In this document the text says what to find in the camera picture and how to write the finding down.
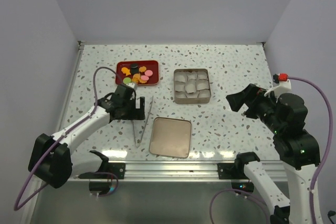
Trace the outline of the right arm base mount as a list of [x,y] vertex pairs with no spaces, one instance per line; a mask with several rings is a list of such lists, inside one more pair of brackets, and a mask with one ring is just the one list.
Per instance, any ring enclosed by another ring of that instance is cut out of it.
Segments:
[[219,179],[248,179],[248,177],[244,174],[244,163],[241,158],[235,158],[233,162],[229,163],[217,163],[217,174]]

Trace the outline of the black round cookie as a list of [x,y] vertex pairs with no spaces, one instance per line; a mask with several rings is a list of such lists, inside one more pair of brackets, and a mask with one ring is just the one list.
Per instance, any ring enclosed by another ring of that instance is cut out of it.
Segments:
[[132,75],[139,73],[139,65],[137,63],[130,64],[130,72]]

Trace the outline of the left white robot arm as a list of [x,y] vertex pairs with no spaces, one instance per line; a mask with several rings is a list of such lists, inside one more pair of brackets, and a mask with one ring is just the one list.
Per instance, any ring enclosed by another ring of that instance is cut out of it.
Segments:
[[96,99],[80,119],[53,135],[41,134],[35,140],[28,170],[53,188],[63,186],[73,173],[71,155],[94,132],[115,120],[145,119],[145,97],[120,84],[115,92]]

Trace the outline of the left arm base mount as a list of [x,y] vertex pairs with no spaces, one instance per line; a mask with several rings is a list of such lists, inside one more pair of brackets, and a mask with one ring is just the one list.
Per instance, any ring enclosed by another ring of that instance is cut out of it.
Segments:
[[89,153],[94,159],[79,165],[80,179],[113,179],[111,174],[117,179],[124,179],[125,163],[110,162],[109,157],[96,150],[91,150]]

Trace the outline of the orange fish cookie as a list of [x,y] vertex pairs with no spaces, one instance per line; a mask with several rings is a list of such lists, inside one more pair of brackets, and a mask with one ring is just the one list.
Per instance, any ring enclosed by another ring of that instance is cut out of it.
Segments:
[[121,72],[125,75],[125,76],[130,76],[131,75],[131,70],[127,67],[122,67],[121,68]]

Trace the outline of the metal tongs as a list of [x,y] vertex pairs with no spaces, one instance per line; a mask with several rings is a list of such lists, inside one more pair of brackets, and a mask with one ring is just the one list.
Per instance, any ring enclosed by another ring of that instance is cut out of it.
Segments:
[[150,101],[145,103],[144,120],[131,121],[132,122],[132,135],[135,147],[140,147],[141,142],[144,137],[145,129],[148,125],[149,117],[151,116],[151,111],[154,103],[154,96],[151,96]]

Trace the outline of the square cookie tin box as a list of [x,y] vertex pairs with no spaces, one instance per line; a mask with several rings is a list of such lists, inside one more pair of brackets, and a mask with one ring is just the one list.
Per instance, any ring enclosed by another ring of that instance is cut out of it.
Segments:
[[212,97],[207,69],[175,69],[174,101],[176,104],[207,104]]

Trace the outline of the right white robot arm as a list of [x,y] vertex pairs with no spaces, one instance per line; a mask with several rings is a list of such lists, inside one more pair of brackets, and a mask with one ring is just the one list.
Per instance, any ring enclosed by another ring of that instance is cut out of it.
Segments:
[[226,97],[232,111],[246,105],[244,115],[261,120],[274,135],[273,144],[287,175],[289,196],[277,187],[254,152],[238,154],[234,172],[253,182],[268,208],[271,223],[322,223],[320,207],[312,202],[318,199],[318,191],[310,187],[320,164],[319,145],[304,129],[308,114],[304,100],[290,91],[287,80],[269,90],[249,84],[243,91]]

